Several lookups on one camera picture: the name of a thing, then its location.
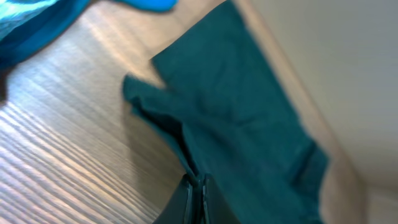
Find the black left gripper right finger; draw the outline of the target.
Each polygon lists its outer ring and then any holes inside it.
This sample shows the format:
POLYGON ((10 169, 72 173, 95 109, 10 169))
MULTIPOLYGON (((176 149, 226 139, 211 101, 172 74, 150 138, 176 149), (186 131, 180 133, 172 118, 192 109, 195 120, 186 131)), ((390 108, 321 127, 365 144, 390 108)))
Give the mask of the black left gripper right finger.
POLYGON ((206 174, 202 186, 202 218, 203 224, 240 224, 230 209, 214 178, 206 174))

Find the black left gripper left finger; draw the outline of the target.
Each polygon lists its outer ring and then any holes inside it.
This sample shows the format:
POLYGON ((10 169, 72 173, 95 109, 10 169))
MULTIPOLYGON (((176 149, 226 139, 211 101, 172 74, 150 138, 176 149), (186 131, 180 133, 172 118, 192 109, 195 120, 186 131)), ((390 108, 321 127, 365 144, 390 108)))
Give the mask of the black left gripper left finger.
POLYGON ((198 189, 185 174, 153 224, 194 224, 199 211, 198 189))

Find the black shorts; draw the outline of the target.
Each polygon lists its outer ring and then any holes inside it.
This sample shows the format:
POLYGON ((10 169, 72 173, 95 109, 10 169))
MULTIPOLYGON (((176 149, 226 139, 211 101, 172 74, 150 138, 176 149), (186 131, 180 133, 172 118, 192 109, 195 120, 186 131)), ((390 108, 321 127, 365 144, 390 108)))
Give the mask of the black shorts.
POLYGON ((198 189, 211 175, 241 223, 321 223, 328 159, 303 130, 232 1, 152 58, 165 83, 132 75, 123 95, 198 189))

